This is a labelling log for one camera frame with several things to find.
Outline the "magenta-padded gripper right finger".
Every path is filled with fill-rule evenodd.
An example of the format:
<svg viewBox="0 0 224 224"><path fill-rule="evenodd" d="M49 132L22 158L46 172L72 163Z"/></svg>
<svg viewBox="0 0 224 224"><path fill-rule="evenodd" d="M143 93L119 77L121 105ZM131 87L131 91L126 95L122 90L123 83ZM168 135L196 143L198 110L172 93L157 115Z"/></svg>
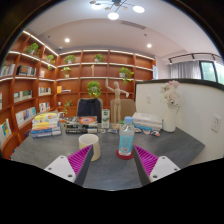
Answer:
<svg viewBox="0 0 224 224"><path fill-rule="evenodd" d="M143 186L180 170L168 157L157 157L139 146L133 146L132 154Z"/></svg>

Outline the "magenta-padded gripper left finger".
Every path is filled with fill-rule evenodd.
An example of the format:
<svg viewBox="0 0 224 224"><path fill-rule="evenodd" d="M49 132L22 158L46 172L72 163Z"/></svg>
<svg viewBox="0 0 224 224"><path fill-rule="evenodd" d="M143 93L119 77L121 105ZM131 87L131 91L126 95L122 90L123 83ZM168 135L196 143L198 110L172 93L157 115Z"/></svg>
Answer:
<svg viewBox="0 0 224 224"><path fill-rule="evenodd" d="M78 186L82 186L85 181L92 156L93 146L90 145L80 149L68 157L60 155L45 168L45 171L75 183Z"/></svg>

